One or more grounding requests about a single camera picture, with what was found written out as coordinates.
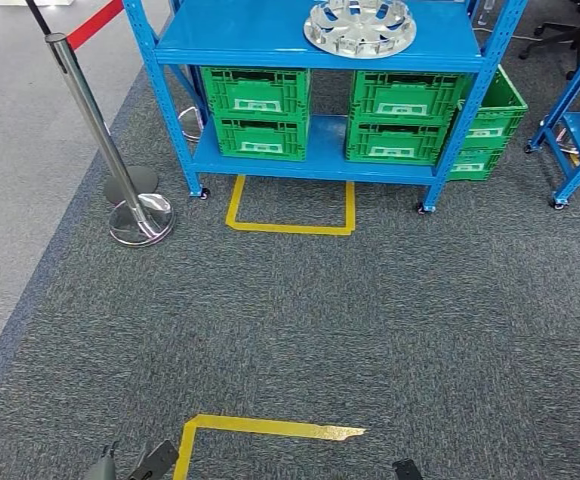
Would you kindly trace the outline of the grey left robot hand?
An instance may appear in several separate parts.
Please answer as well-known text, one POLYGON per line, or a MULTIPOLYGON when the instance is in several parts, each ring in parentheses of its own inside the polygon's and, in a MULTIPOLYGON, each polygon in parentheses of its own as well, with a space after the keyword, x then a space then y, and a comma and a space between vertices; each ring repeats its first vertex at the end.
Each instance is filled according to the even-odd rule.
POLYGON ((85 480, 116 480, 116 468, 115 452, 118 445, 113 441, 110 445, 104 445, 101 457, 89 467, 85 474, 85 480))

